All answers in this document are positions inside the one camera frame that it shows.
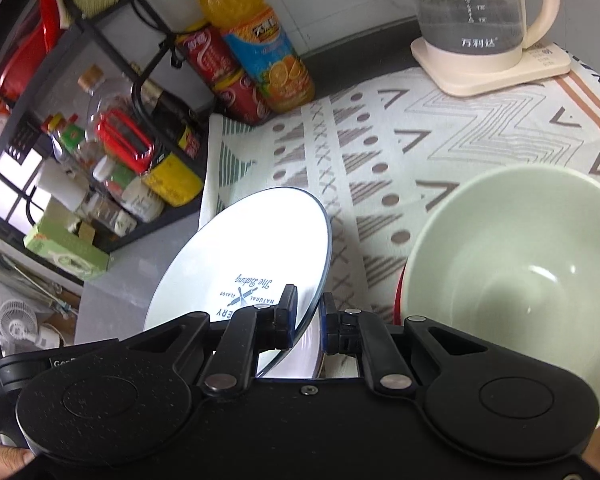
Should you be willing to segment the person's left hand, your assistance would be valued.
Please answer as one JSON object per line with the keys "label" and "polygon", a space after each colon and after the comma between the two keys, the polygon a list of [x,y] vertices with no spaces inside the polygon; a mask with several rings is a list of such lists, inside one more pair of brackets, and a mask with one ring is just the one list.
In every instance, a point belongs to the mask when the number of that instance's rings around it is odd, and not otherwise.
{"label": "person's left hand", "polygon": [[0,479],[8,479],[28,466],[35,455],[27,448],[14,448],[0,444]]}

